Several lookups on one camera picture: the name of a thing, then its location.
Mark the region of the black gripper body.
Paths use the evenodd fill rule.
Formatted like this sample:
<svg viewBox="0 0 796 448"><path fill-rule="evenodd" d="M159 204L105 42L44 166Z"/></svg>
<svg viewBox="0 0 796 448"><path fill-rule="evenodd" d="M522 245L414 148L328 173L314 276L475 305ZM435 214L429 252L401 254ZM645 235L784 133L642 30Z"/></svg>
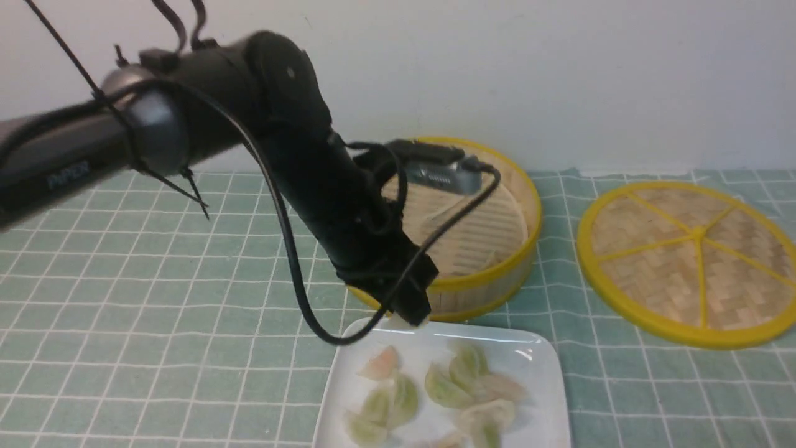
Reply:
<svg viewBox="0 0 796 448"><path fill-rule="evenodd" d="M347 286L420 326L430 317L427 289L438 269L427 248L410 240L403 228L409 197L405 159L395 152L367 152L353 163L360 188L342 196L353 211L342 224L328 227L342 240L328 255Z"/></svg>

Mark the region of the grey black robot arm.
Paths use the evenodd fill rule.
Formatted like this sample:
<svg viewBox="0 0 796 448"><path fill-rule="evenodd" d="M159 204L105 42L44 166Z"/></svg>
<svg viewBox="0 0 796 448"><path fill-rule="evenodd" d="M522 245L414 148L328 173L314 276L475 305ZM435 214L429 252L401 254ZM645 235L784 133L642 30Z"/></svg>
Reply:
<svg viewBox="0 0 796 448"><path fill-rule="evenodd" d="M333 130L308 54L259 32L187 54L148 49L120 60L92 99L2 122L2 230L124 170L170 185L244 145L271 191L302 314L311 312L286 208L321 244L347 286L418 326L438 270L402 227L404 140L346 144Z"/></svg>

